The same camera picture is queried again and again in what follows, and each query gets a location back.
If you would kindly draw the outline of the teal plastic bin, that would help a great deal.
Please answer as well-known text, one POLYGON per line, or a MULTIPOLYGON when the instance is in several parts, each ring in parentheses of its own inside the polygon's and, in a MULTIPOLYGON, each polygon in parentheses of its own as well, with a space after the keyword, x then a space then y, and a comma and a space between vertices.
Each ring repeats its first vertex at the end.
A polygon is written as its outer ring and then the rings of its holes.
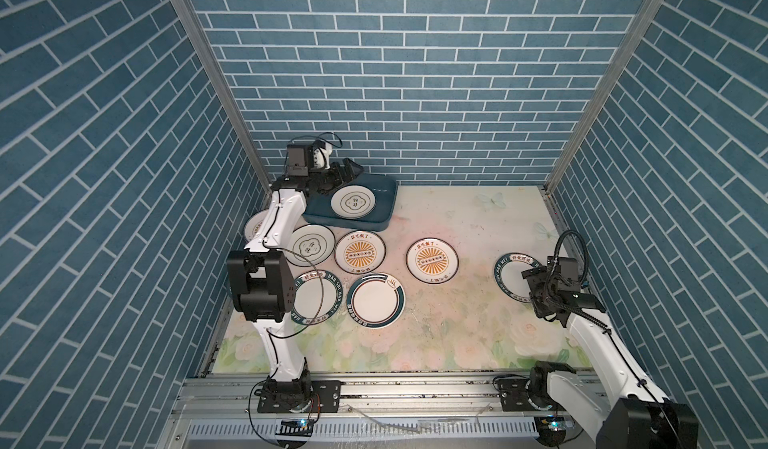
POLYGON ((385 230, 394 212, 394 204, 397 196, 396 181, 385 175, 363 174, 350 185, 360 185, 370 189, 375 197, 376 204, 371 213, 360 219, 344 219, 338 217, 331 209, 331 195, 312 196, 309 199, 307 209, 303 214, 306 222, 340 228, 380 232, 385 230))

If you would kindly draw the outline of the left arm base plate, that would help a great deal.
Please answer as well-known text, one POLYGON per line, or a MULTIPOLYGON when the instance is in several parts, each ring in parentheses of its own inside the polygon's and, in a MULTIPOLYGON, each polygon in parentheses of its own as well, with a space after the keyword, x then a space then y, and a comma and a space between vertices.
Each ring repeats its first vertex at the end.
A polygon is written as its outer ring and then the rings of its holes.
POLYGON ((255 390, 257 412, 261 414, 337 413, 341 392, 338 380, 268 380, 255 390))

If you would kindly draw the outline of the green striped rim plate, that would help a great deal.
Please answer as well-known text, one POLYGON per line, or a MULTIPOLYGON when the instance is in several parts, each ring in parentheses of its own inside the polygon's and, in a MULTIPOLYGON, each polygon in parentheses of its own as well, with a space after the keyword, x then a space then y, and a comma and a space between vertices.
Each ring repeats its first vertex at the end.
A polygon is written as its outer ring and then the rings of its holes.
POLYGON ((349 288, 347 311, 360 326, 381 329, 393 324, 405 309, 406 296, 401 282, 386 273, 368 274, 349 288))

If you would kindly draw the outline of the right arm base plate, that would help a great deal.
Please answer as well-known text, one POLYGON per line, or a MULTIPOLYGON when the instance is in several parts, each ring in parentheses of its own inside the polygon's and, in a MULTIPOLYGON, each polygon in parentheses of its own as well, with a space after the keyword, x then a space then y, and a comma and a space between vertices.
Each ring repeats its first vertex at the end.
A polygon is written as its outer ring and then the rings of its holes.
POLYGON ((500 376, 492 384, 498 392, 503 412, 536 411, 527 389, 529 380, 521 376, 500 376))

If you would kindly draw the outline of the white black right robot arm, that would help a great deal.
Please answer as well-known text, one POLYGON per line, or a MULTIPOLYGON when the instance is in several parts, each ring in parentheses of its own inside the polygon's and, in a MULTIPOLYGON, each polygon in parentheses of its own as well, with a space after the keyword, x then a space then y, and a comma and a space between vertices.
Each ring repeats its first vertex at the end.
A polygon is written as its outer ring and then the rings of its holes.
POLYGON ((540 409, 565 410, 597 448, 695 448, 699 421, 689 406, 673 402, 655 384, 616 334, 600 300, 581 291, 578 263, 551 257, 525 270, 530 301, 540 319, 554 317, 592 363, 605 395, 587 388, 565 363, 539 361, 527 392, 540 409))

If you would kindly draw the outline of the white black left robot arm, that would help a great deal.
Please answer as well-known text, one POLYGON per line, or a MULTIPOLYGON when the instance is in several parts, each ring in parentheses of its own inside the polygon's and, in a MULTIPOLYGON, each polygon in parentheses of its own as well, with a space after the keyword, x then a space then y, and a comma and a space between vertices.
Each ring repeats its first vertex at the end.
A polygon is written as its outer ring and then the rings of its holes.
POLYGON ((268 213, 256 236, 226 261, 236 311, 256 328, 265 347, 270 375, 263 391, 283 406, 303 405, 312 397, 310 372, 295 334, 287 334, 296 287, 286 254, 296 223, 315 194, 330 194, 364 172, 346 158, 323 168, 307 163, 288 167, 271 185, 268 213))

